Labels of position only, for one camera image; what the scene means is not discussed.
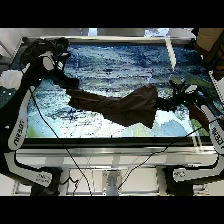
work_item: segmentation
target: brown cloth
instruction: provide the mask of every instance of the brown cloth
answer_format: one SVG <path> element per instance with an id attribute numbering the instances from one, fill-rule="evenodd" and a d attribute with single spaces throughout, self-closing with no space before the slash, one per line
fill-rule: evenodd
<path id="1" fill-rule="evenodd" d="M 83 90 L 67 90 L 69 105 L 76 109 L 102 113 L 104 118 L 128 127 L 142 123 L 152 128 L 155 119 L 158 92 L 154 85 L 145 85 L 124 98 L 106 97 Z"/>

